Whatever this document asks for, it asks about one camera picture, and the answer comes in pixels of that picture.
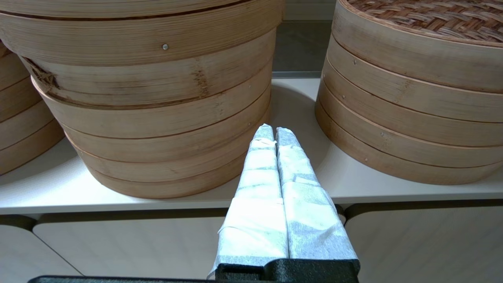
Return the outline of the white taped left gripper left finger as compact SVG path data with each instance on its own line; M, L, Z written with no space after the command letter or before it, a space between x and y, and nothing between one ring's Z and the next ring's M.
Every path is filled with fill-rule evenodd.
M288 257L276 143L268 124L261 125L250 142L237 190L218 235L210 277L221 264L264 266Z

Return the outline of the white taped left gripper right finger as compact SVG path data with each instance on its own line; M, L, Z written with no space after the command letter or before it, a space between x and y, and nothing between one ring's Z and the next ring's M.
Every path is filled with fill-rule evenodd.
M275 141L289 257L358 261L336 206L320 185L294 132L278 127Z

